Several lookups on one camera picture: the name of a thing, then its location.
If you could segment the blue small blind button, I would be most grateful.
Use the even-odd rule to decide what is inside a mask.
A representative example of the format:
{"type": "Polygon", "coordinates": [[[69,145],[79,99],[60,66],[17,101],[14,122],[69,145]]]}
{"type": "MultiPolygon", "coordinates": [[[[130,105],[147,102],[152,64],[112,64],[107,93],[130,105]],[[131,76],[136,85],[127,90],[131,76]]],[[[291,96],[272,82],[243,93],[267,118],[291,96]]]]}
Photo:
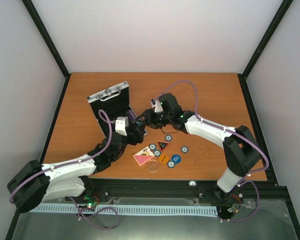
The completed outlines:
{"type": "Polygon", "coordinates": [[[174,154],[171,157],[171,161],[174,162],[175,164],[179,164],[182,161],[182,158],[178,154],[174,154]]]}

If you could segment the triangular all in button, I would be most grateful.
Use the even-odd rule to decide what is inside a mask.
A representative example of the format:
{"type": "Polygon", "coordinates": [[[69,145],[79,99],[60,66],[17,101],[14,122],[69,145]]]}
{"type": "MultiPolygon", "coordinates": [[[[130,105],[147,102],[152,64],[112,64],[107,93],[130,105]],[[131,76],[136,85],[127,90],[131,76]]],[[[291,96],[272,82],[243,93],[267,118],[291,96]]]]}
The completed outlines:
{"type": "Polygon", "coordinates": [[[169,145],[166,141],[157,141],[158,148],[161,152],[163,152],[169,145]]]}

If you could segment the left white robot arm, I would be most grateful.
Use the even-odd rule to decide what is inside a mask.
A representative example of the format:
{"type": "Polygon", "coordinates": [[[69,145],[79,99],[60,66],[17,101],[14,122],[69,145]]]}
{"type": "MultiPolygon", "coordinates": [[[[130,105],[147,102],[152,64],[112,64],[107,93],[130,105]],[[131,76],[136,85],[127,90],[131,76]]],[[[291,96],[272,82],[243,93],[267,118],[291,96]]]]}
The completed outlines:
{"type": "Polygon", "coordinates": [[[27,213],[56,198],[70,196],[89,201],[94,188],[88,176],[109,168],[128,145],[141,144],[145,134],[144,127],[128,130],[126,135],[112,131],[93,150],[75,159],[49,164],[31,160],[8,182],[9,202],[18,212],[27,213]]]}

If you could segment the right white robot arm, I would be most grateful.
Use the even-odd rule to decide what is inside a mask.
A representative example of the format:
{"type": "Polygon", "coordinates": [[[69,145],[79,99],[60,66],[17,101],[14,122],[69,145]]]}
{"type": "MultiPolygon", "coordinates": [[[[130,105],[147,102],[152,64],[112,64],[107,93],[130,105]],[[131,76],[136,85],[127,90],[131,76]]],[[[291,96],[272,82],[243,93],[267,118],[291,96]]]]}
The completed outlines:
{"type": "Polygon", "coordinates": [[[183,110],[171,93],[151,100],[151,105],[138,117],[144,125],[152,129],[171,125],[177,131],[201,137],[223,149],[226,169],[214,188],[214,197],[220,202],[262,158],[256,139],[244,125],[235,128],[202,119],[194,111],[183,110]]]}

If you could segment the aluminium poker case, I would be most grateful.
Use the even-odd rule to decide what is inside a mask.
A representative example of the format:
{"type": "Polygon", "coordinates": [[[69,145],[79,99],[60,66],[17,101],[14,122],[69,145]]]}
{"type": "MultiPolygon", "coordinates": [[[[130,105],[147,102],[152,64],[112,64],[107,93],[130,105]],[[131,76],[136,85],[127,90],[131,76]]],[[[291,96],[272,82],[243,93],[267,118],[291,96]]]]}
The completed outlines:
{"type": "MultiPolygon", "coordinates": [[[[104,136],[108,138],[110,131],[112,131],[112,142],[122,139],[123,142],[128,143],[128,136],[120,135],[115,131],[115,121],[117,117],[127,117],[126,112],[129,110],[133,111],[130,105],[130,86],[128,82],[124,81],[108,87],[88,96],[86,99],[104,136]]],[[[129,121],[129,126],[126,129],[127,134],[129,130],[133,130],[137,127],[142,126],[138,126],[137,123],[131,123],[129,121]]]]}

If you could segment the orange big blind button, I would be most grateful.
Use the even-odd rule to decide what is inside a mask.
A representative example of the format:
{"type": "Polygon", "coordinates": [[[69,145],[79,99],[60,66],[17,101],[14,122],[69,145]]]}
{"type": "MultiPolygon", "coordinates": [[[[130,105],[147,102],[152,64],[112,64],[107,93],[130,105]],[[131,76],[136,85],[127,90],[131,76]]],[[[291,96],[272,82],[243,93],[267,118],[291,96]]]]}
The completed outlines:
{"type": "Polygon", "coordinates": [[[166,164],[169,161],[169,157],[166,154],[161,154],[158,160],[160,163],[166,164]]]}

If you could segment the pink yellow card deck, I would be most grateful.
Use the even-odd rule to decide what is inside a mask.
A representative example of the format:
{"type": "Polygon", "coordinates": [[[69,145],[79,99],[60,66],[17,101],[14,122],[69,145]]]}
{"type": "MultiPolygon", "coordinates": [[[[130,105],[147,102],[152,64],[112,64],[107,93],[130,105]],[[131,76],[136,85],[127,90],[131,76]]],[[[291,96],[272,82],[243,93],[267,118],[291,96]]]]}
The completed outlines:
{"type": "Polygon", "coordinates": [[[133,158],[139,166],[142,166],[143,164],[145,164],[149,160],[151,160],[154,156],[155,156],[154,153],[147,146],[147,147],[144,147],[142,150],[138,151],[137,153],[135,153],[133,155],[133,158]]]}

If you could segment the purple poker chip stack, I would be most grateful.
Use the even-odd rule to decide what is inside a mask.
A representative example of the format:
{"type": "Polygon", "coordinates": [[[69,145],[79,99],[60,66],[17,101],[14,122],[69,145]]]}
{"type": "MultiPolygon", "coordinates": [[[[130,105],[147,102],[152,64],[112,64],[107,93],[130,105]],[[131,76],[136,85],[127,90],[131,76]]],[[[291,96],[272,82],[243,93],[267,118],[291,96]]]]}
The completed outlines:
{"type": "Polygon", "coordinates": [[[131,122],[131,123],[135,123],[136,122],[136,115],[135,113],[132,111],[132,110],[128,110],[126,112],[126,116],[128,117],[128,120],[131,122]]]}

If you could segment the clear round dealer button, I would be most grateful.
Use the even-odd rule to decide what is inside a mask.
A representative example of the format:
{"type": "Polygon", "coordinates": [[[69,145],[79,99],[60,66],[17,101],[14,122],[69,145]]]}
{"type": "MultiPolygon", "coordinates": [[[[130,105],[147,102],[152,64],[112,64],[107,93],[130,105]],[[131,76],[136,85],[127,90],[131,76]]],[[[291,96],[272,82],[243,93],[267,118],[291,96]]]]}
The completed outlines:
{"type": "Polygon", "coordinates": [[[151,159],[146,163],[146,169],[150,172],[150,173],[155,173],[158,171],[160,164],[155,160],[155,159],[151,159]]]}

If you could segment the black aluminium frame rail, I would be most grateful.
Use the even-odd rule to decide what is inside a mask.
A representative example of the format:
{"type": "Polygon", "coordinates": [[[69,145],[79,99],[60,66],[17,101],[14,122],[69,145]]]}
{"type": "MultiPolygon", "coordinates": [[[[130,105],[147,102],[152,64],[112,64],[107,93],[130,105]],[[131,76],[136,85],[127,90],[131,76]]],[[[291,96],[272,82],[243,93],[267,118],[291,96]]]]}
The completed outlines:
{"type": "Polygon", "coordinates": [[[267,181],[241,184],[229,193],[223,193],[215,181],[191,184],[185,180],[91,179],[85,176],[49,186],[40,184],[37,190],[39,193],[32,195],[27,203],[29,210],[40,203],[69,197],[79,202],[108,202],[111,198],[197,199],[201,204],[212,206],[228,206],[235,201],[244,203],[249,199],[290,199],[286,187],[267,181]]]}

